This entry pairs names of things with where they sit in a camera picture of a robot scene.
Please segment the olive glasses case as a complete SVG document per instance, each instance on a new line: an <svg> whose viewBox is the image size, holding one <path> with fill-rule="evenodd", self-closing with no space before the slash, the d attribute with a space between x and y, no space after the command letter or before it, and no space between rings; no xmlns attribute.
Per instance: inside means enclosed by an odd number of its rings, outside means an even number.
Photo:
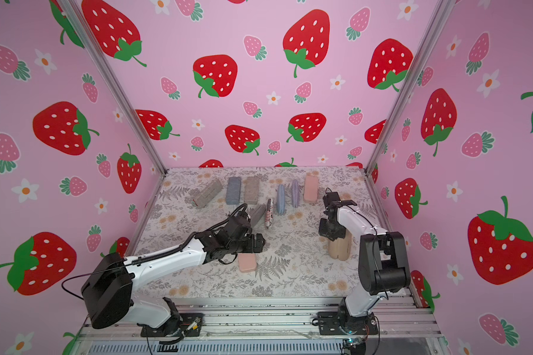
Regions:
<svg viewBox="0 0 533 355"><path fill-rule="evenodd" d="M351 255L352 234L346 230L344 238L328 241L328 253L332 259L347 261Z"/></svg>

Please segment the pink case black glasses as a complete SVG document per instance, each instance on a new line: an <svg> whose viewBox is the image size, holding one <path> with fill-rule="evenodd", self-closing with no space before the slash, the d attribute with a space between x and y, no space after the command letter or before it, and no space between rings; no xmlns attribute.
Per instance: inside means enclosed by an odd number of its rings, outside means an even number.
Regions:
<svg viewBox="0 0 533 355"><path fill-rule="evenodd" d="M239 254L238 267L241 273L254 272L257 268L256 255L250 253Z"/></svg>

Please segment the pink case round glasses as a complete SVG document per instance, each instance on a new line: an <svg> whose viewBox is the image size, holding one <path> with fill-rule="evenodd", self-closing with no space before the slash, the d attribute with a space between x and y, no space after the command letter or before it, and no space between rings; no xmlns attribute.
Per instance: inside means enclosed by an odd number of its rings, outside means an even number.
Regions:
<svg viewBox="0 0 533 355"><path fill-rule="evenodd" d="M316 175L307 175L304 183L304 202L314 204L318 200L319 179Z"/></svg>

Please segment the blue-grey case purple glasses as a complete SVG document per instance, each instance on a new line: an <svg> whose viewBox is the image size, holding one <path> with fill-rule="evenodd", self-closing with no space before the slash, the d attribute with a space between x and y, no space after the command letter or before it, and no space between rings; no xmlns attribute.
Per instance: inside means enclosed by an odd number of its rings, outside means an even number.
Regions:
<svg viewBox="0 0 533 355"><path fill-rule="evenodd" d="M226 205L238 205L241 197L241 178L229 177L227 181Z"/></svg>

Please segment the grey case with red glasses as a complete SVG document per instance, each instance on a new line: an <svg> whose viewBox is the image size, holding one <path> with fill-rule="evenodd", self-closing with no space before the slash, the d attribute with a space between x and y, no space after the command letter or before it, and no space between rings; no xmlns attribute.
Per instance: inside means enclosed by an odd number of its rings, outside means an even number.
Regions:
<svg viewBox="0 0 533 355"><path fill-rule="evenodd" d="M198 193L198 195L195 196L195 198L193 198L192 202L197 208L202 209L212 201L222 189L223 185L220 180L217 178L213 179L201 190L201 192Z"/></svg>

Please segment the grey case tan interior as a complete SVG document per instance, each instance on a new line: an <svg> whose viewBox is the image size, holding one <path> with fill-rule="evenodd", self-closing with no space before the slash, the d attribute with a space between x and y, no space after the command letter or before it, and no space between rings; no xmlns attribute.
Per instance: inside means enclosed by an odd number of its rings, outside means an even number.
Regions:
<svg viewBox="0 0 533 355"><path fill-rule="evenodd" d="M300 184L297 179L294 179L291 185L291 198L294 208L298 208L300 204Z"/></svg>

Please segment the grey case mint interior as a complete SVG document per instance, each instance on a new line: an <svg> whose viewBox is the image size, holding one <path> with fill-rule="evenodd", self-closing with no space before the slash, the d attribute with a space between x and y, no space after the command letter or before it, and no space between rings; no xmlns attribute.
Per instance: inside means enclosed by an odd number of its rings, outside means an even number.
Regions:
<svg viewBox="0 0 533 355"><path fill-rule="evenodd" d="M248 177L244 186L244 202L248 205L259 203L260 179L258 177Z"/></svg>

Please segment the light blue case white glasses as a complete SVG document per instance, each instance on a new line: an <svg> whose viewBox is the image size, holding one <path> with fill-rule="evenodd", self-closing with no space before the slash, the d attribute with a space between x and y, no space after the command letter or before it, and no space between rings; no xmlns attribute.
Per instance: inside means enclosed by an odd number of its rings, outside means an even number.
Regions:
<svg viewBox="0 0 533 355"><path fill-rule="evenodd" d="M286 192L284 184L279 184L277 188L276 211L279 215L286 213Z"/></svg>

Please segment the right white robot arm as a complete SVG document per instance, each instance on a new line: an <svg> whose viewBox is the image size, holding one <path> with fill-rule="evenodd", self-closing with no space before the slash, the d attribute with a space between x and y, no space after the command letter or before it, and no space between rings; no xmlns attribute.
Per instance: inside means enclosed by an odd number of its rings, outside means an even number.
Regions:
<svg viewBox="0 0 533 355"><path fill-rule="evenodd" d="M341 301L338 316L342 322L368 318L379 301L410 285L404 236L377 226L362 214L356 202L341 199L331 189L326 190L323 202L325 216L318 232L329 241L330 256L347 260L353 239L359 238L360 284Z"/></svg>

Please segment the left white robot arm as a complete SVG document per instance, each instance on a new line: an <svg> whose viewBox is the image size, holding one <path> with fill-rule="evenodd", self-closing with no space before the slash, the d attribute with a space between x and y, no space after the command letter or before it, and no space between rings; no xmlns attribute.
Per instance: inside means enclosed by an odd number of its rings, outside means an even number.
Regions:
<svg viewBox="0 0 533 355"><path fill-rule="evenodd" d="M96 269L83 277L81 298L92 328L104 329L120 322L143 328L144 337L176 336L185 320L169 297L152 299L138 293L144 285L174 272L240 254L258 254L265 239L253 233L247 204L238 206L225 220L201 232L193 232L181 244L149 254L105 256Z"/></svg>

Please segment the floral table mat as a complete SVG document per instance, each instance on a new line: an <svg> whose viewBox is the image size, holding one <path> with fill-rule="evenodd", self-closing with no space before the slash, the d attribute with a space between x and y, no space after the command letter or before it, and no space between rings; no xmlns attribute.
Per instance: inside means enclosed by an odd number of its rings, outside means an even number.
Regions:
<svg viewBox="0 0 533 355"><path fill-rule="evenodd" d="M147 223L131 244L129 254L147 254L185 241L225 219L232 207L226 195L218 194L204 208L193 198L211 181L226 183L232 177L259 179L259 202L275 200L277 189L291 189L293 181L303 183L317 177L318 191L337 192L345 200L355 201L361 213L373 223L378 216L364 171L356 167L250 167L250 168L175 168L169 170L155 201L150 206ZM256 226L266 241L256 257L257 266L242 272L238 259L227 256L222 262L190 267L144 285L143 294L158 297L344 297L360 282L358 278L358 238L354 238L347 260L334 259L328 253L328 241L318 233L324 204L285 203L284 214L275 214L272 226Z"/></svg>

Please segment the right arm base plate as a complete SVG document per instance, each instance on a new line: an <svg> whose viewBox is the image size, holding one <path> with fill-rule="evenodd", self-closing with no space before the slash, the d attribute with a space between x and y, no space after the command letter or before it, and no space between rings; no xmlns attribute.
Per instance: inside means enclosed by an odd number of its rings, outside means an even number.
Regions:
<svg viewBox="0 0 533 355"><path fill-rule="evenodd" d="M318 312L311 325L318 328L320 335L366 337L378 335L378 322L375 316L351 317L343 312Z"/></svg>

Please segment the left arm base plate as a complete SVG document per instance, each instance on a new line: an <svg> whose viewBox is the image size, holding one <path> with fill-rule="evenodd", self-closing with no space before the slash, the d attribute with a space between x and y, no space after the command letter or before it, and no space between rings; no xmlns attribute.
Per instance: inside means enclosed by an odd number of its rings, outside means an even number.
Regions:
<svg viewBox="0 0 533 355"><path fill-rule="evenodd" d="M158 328L142 325L141 336L144 338L176 337L175 340L164 342L165 345L177 344L185 337L198 337L203 325L204 315L202 313L180 314L176 304L170 298L164 297L163 300L170 309L170 318Z"/></svg>

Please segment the aluminium rail frame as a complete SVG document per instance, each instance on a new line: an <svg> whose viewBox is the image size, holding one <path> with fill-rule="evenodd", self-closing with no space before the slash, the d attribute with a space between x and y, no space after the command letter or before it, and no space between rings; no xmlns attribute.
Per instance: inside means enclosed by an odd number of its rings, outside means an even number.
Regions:
<svg viewBox="0 0 533 355"><path fill-rule="evenodd" d="M86 322L66 354L341 354L349 336L320 335L311 325L318 312L336 312L337 297L224 298L177 300L180 314L202 313L198 337L141 336L141 328L121 323L102 330ZM366 340L366 354L450 354L427 309L409 296L392 297L374 310L378 335Z"/></svg>

